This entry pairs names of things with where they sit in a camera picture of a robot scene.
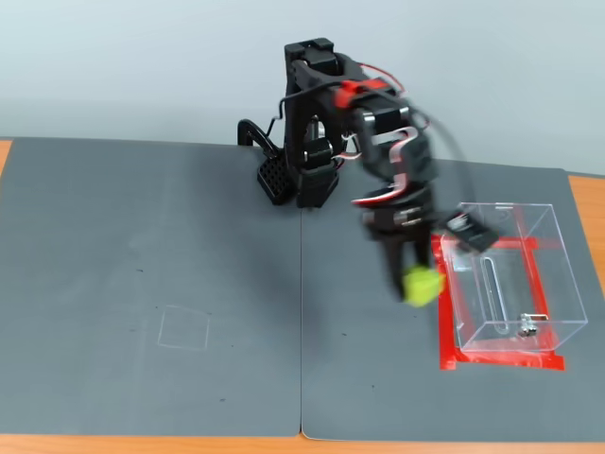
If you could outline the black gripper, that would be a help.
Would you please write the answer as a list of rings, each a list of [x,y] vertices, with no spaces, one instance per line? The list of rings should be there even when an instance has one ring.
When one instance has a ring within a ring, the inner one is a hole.
[[[429,186],[407,189],[395,197],[381,201],[361,203],[362,223],[368,235],[380,242],[385,257],[387,277],[393,293],[399,301],[406,297],[404,283],[404,241],[412,241],[419,266],[431,266],[431,235],[435,222],[433,193]],[[402,240],[384,240],[399,237]]]

